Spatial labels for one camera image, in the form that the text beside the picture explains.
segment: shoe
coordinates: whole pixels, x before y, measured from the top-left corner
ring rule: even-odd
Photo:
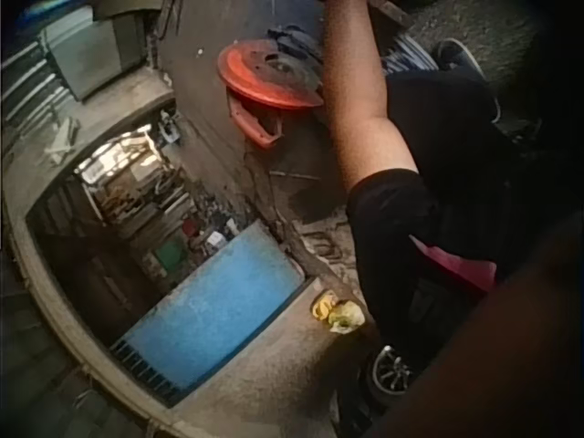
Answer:
[[[446,38],[439,42],[432,51],[432,57],[440,70],[449,71],[455,68],[463,68],[480,81],[485,84],[488,83],[485,73],[471,51],[457,39]],[[495,96],[493,96],[493,101],[495,102],[495,117],[492,122],[496,123],[501,118],[501,106]]]

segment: blue mat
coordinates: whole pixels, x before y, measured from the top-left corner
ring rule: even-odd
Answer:
[[[123,339],[168,381],[192,389],[280,313],[303,277],[259,222],[188,276]]]

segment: brake rotor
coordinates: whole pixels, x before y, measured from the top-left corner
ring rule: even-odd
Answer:
[[[323,104],[317,74],[301,60],[278,51],[275,41],[242,41],[226,47],[218,68],[227,87],[270,107],[300,110]]]

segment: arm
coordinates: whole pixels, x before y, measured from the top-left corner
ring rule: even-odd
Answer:
[[[326,3],[324,93],[348,190],[379,171],[418,172],[387,117],[387,89],[366,0]]]

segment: pink cloth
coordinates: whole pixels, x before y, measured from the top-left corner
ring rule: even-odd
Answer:
[[[489,292],[495,286],[496,264],[494,262],[469,260],[459,255],[447,253],[438,246],[426,246],[413,235],[410,235],[410,238],[428,258],[484,292]]]

